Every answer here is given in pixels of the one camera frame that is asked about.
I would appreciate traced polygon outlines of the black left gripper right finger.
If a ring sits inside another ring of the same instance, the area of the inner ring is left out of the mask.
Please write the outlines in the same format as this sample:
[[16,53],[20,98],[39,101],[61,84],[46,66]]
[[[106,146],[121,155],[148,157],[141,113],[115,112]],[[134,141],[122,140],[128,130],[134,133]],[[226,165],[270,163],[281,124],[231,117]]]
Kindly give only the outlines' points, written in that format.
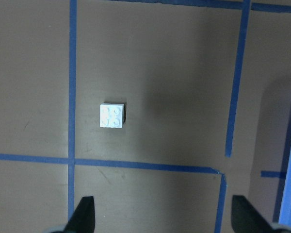
[[245,196],[233,195],[231,225],[235,233],[273,233],[274,229]]

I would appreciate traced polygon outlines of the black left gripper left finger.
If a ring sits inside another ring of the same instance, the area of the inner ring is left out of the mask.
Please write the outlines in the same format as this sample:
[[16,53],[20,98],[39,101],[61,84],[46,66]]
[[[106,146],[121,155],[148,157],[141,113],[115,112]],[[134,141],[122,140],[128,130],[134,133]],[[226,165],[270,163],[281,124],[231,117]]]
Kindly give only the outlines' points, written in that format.
[[93,233],[95,231],[95,202],[93,196],[82,197],[64,228],[65,233]]

